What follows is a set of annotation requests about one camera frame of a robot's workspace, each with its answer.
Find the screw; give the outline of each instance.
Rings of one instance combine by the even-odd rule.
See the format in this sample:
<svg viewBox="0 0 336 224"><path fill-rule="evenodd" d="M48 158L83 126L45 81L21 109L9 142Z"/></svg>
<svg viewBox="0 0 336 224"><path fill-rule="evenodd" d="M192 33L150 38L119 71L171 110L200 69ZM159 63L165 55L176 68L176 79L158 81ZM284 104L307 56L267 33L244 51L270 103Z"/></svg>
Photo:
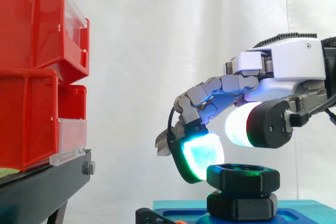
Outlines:
<svg viewBox="0 0 336 224"><path fill-rule="evenodd" d="M146 218L146 219L144 219L143 220L143 222L142 222L143 224L151 224L152 223L152 221L151 221L151 219L150 218Z"/></svg>
<svg viewBox="0 0 336 224"><path fill-rule="evenodd" d="M93 175L96 171L96 163L94 161L86 161L82 167L82 173L84 175Z"/></svg>

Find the black hex nut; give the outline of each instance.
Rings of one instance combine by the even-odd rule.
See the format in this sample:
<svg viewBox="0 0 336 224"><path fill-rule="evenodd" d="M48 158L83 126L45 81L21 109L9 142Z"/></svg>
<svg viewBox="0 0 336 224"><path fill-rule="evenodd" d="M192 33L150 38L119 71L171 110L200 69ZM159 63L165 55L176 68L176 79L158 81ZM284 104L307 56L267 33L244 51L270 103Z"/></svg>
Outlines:
<svg viewBox="0 0 336 224"><path fill-rule="evenodd" d="M227 221L270 221L278 210L275 194L235 198L214 191L208 195L206 204L210 215Z"/></svg>
<svg viewBox="0 0 336 224"><path fill-rule="evenodd" d="M280 173L257 165L211 165L206 181L228 195L266 195L279 189Z"/></svg>

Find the blue base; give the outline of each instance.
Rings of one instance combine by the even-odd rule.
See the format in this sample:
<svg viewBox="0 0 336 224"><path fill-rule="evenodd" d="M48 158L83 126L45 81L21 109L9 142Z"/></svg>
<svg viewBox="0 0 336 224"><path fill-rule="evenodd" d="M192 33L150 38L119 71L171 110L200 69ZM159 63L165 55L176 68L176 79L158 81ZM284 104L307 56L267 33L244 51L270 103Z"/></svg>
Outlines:
<svg viewBox="0 0 336 224"><path fill-rule="evenodd" d="M279 200L276 217L270 222L245 222L245 224L335 224L336 210L313 200ZM155 201L153 209L173 220L187 224L231 224L210 216L206 201Z"/></svg>

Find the orange object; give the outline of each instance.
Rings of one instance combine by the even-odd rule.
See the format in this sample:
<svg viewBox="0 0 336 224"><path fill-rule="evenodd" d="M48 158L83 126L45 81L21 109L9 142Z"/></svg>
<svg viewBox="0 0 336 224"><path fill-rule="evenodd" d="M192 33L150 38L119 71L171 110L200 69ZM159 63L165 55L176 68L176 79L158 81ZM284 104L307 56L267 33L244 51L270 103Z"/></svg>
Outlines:
<svg viewBox="0 0 336 224"><path fill-rule="evenodd" d="M26 170L49 161L60 143L68 150L78 146L78 139L60 139L59 108L67 108L67 118L85 117L84 86L59 88L51 69L7 69L0 70L0 87L0 167Z"/></svg>
<svg viewBox="0 0 336 224"><path fill-rule="evenodd" d="M0 0L0 69L50 68L71 84L89 74L89 21L72 0Z"/></svg>

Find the white backdrop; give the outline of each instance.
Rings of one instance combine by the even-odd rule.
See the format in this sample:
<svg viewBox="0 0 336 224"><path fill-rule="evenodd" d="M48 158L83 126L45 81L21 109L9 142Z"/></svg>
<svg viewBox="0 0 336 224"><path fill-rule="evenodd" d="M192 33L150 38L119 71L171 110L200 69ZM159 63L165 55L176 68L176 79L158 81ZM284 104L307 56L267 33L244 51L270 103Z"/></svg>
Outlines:
<svg viewBox="0 0 336 224"><path fill-rule="evenodd" d="M154 200L205 199L154 141L177 95L223 73L223 64L260 40L288 31L336 34L335 0L75 0L91 21L88 148L97 170L68 204L65 224L134 223ZM336 207L333 139L326 115L278 150L235 146L224 134L231 109L209 128L226 162L281 173L278 198L313 198Z"/></svg>

